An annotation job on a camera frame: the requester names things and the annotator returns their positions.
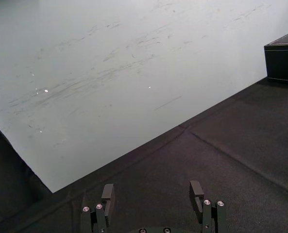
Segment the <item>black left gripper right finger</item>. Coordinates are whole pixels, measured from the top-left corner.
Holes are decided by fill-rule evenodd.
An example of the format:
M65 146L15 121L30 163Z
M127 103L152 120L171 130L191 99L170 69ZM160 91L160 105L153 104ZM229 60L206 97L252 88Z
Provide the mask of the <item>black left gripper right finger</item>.
M189 182L189 199L196 214L202 233L226 233L225 202L218 200L215 204L206 199L198 181Z

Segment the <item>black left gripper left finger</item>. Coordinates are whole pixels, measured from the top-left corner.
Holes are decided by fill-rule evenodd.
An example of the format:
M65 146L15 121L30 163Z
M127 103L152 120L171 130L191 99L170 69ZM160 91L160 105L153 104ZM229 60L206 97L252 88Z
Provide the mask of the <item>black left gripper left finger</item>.
M114 203L114 184L109 183L103 188L101 202L93 206L84 205L81 208L81 232L107 233Z

